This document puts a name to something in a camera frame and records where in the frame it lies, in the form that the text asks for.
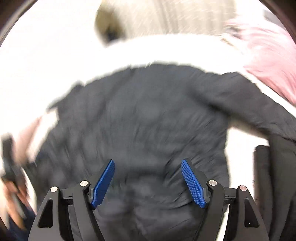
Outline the person's left hand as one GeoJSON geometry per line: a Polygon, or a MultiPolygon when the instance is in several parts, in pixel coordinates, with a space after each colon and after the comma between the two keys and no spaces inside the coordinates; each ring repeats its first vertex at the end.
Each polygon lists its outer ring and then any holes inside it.
{"type": "Polygon", "coordinates": [[[21,184],[20,186],[16,187],[13,182],[4,182],[4,194],[7,200],[6,211],[8,215],[20,229],[26,230],[23,218],[19,214],[17,205],[13,199],[13,197],[16,195],[23,204],[26,206],[29,205],[27,200],[28,192],[26,184],[21,184]]]}

